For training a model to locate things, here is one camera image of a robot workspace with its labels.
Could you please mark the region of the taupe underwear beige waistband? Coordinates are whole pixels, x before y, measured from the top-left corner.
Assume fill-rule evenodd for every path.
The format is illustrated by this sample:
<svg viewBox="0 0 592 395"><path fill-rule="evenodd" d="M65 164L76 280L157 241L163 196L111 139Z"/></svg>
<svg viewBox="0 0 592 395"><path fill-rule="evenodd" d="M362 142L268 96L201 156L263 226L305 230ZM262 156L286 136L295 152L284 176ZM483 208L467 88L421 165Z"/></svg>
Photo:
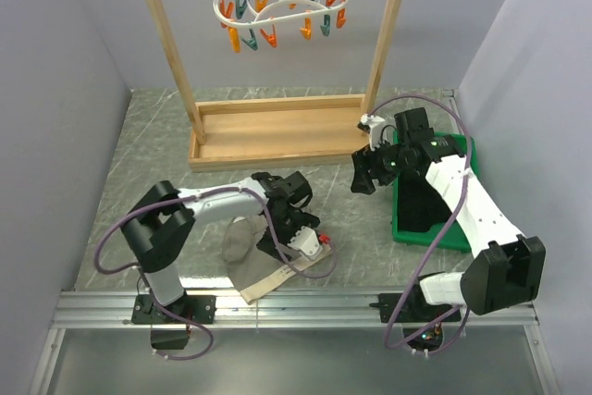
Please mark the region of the taupe underwear beige waistband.
<svg viewBox="0 0 592 395"><path fill-rule="evenodd" d="M309 261L299 254L289 261L282 251L283 245L276 248L264 216L234 218L225 232L222 258L235 290L251 304L295 275L309 278L310 268L327 257L331 259L329 269L317 276L328 276L335 269L337 259L333 257L329 239L317 234L324 245L319 258Z"/></svg>

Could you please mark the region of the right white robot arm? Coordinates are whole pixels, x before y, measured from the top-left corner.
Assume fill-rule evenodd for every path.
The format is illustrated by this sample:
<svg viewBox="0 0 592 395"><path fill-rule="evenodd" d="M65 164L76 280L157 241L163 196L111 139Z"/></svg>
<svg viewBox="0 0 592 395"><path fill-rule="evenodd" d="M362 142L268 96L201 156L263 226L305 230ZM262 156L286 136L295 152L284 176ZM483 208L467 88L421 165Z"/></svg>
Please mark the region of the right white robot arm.
<svg viewBox="0 0 592 395"><path fill-rule="evenodd" d="M409 313L426 321L446 304L485 315L535 300L546 259L544 243L525 236L495 204L470 165L470 144L434 131L422 107L396 115L395 142L383 133L387 125L376 115L360 118L358 127L369 142L351 156L351 191L370 195L376 186L402 176L419 178L449 209L449 221L459 224L473 257L463 272L419 277L407 300Z"/></svg>

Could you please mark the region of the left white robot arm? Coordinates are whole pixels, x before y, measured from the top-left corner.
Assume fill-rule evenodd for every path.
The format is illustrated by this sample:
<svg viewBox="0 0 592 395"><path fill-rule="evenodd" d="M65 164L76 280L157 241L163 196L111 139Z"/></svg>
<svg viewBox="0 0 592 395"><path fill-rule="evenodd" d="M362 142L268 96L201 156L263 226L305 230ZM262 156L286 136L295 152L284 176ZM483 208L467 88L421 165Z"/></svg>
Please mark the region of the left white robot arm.
<svg viewBox="0 0 592 395"><path fill-rule="evenodd" d="M176 189L168 180L158 182L121 227L155 293L154 312L167 323L198 318L175 265L197 222L268 213L273 227L256 243L259 251L278 260L317 259L323 250L316 232L320 220L302 210L312 197L311 186L299 171L286 178L256 172L219 188Z"/></svg>

